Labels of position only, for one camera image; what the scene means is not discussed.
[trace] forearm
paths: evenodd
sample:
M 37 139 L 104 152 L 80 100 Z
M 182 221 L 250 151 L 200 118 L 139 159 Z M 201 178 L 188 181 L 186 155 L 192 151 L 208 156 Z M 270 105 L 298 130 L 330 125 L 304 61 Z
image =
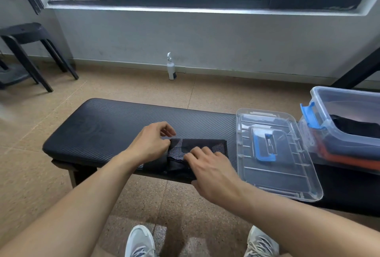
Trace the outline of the forearm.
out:
M 378 256 L 380 233 L 245 182 L 228 210 L 253 223 L 293 257 Z
M 131 158 L 126 152 L 114 157 L 3 247 L 0 256 L 90 256 L 135 170 Z

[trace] shoe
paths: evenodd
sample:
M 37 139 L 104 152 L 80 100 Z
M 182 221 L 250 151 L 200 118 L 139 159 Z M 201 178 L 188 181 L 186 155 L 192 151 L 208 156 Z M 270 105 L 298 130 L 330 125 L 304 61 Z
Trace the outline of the shoe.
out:
M 280 246 L 256 226 L 252 226 L 247 240 L 244 257 L 276 257 Z
M 137 225 L 132 228 L 126 242 L 125 257 L 157 257 L 153 236 L 147 227 Z

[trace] folded black cloth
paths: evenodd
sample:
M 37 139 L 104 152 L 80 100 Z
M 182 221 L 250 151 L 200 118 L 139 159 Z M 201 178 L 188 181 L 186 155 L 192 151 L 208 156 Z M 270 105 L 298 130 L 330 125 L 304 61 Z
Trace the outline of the folded black cloth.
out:
M 169 175 L 176 178 L 196 179 L 189 164 L 183 159 L 184 155 L 189 153 L 194 147 L 209 147 L 213 153 L 220 152 L 228 157 L 226 140 L 171 139 L 166 168 Z
M 359 122 L 337 115 L 330 115 L 335 126 L 351 135 L 380 139 L 380 125 L 377 123 Z

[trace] black padded bench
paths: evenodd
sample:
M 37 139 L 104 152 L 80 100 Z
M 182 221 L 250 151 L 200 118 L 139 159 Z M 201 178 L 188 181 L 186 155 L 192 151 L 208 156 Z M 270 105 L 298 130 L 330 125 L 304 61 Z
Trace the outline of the black padded bench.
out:
M 177 138 L 225 139 L 230 162 L 236 170 L 236 116 L 106 99 L 84 102 L 49 137 L 43 151 L 59 168 L 67 169 L 78 185 L 113 156 L 126 149 L 150 123 L 167 121 Z M 165 157 L 136 169 L 136 174 L 173 179 L 165 172 Z M 313 206 L 380 216 L 380 176 L 328 165 L 314 164 L 324 196 Z

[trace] white bottle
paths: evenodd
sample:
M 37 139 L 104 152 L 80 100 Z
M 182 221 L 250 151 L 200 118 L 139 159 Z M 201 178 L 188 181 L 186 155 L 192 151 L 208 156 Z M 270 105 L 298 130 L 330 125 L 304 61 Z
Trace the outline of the white bottle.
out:
M 177 77 L 176 68 L 171 60 L 170 53 L 168 53 L 168 64 L 166 65 L 166 67 L 168 69 L 169 80 L 175 80 Z

